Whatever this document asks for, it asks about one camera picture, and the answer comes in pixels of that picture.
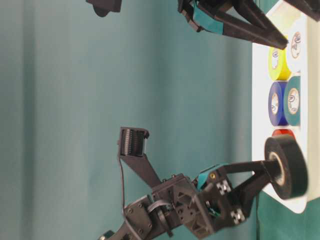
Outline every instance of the teal backdrop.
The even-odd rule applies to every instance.
[[[84,0],[3,1],[0,55],[2,240],[116,231],[120,126],[150,131],[161,179],[251,160],[251,44],[194,32],[176,0],[124,0],[106,18]],[[127,203],[150,192],[124,170]],[[234,238],[256,239],[255,209],[210,237]]]

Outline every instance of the white tray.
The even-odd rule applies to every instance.
[[[302,213],[308,201],[320,197],[320,23],[315,22],[283,0],[267,16],[286,35],[295,20],[301,19],[307,41],[307,54],[300,73],[300,126],[274,127],[269,119],[269,47],[252,45],[252,160],[264,159],[264,145],[275,129],[290,129],[302,150],[308,167],[309,185],[305,196],[282,200],[271,184],[263,191],[295,213]]]

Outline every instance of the blue tape roll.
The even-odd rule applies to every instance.
[[[288,122],[284,112],[284,95],[287,82],[276,81],[271,85],[269,92],[268,110],[273,126],[285,126]]]

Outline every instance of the tape core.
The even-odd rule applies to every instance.
[[[292,115],[298,112],[299,103],[300,103],[299,91],[295,87],[291,88],[288,95],[288,109]]]
[[[272,95],[271,110],[272,110],[272,113],[274,115],[276,115],[278,113],[278,110],[279,110],[279,97],[278,97],[278,94],[276,92]]]
[[[278,50],[275,48],[272,52],[272,69],[276,69],[279,63],[279,53]]]
[[[280,160],[280,157],[278,156],[278,154],[276,154],[274,151],[272,151],[272,152],[270,152],[270,154],[269,154],[269,159],[270,159],[270,160],[277,160],[277,161],[278,161],[279,166],[280,166],[280,172],[281,172],[281,173],[280,173],[279,176],[277,176],[277,177],[275,178],[275,181],[276,181],[276,183],[279,184],[280,186],[283,186],[283,185],[285,184],[286,178],[285,178],[285,169],[284,169],[284,166],[283,166],[283,164],[282,164],[282,162],[281,162],[281,160]]]

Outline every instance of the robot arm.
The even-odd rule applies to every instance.
[[[122,0],[86,1],[100,17],[121,10]],[[320,0],[285,1],[314,20],[320,20]],[[249,23],[228,14],[232,7]],[[178,0],[178,12],[196,32],[205,30],[278,49],[284,49],[288,44],[253,0]]]
[[[270,137],[265,143],[265,160],[222,164],[208,168],[194,180],[182,173],[159,180],[144,154],[149,133],[141,128],[122,127],[119,159],[125,161],[152,189],[123,210],[125,221],[99,240],[151,240],[185,225],[198,239],[237,226],[249,216],[254,197],[269,183],[280,198],[302,196],[308,175],[302,152],[289,135]],[[228,174],[254,172],[238,186]]]

